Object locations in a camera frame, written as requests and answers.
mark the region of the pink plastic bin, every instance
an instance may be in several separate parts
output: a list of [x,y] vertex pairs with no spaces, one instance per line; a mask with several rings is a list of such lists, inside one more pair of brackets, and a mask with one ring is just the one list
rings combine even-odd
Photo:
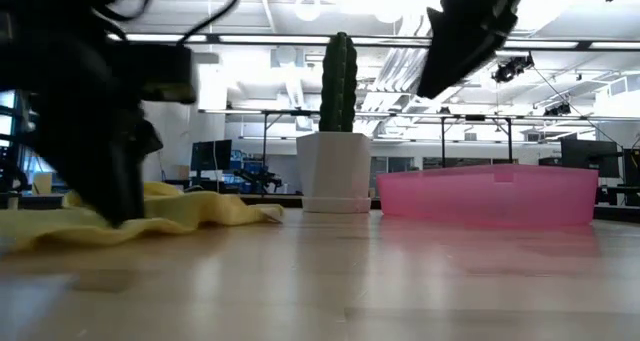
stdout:
[[598,172],[550,166],[470,166],[378,175],[385,215],[505,226],[585,225]]

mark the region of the yellow towel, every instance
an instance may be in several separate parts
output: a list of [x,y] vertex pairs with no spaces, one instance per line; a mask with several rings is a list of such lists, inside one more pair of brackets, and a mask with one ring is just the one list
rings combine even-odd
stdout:
[[114,245],[147,231],[185,234],[201,223],[236,226],[255,222],[277,222],[283,215],[278,205],[247,206],[233,195],[215,192],[183,194],[177,188],[146,183],[146,218],[126,221],[113,229],[107,221],[86,207],[75,192],[63,198],[60,210],[0,211],[0,244],[9,251],[32,248],[42,237],[86,245]]

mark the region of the wooden table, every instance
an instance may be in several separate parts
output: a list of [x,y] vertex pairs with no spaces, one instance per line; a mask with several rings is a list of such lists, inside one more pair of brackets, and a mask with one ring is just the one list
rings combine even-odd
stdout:
[[640,229],[303,215],[0,258],[0,340],[639,340]]

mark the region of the black monitor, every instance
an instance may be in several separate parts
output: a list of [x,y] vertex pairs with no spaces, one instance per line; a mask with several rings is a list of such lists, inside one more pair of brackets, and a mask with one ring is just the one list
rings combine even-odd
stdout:
[[600,177],[620,177],[618,145],[609,141],[561,140],[562,167],[599,170]]
[[231,140],[196,142],[191,149],[191,170],[216,171],[231,168]]

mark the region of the cactus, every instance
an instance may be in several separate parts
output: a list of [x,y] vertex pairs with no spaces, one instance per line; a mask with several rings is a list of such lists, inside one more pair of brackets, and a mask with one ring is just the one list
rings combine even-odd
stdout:
[[353,131],[356,104],[357,52],[344,32],[333,36],[322,61],[320,131]]

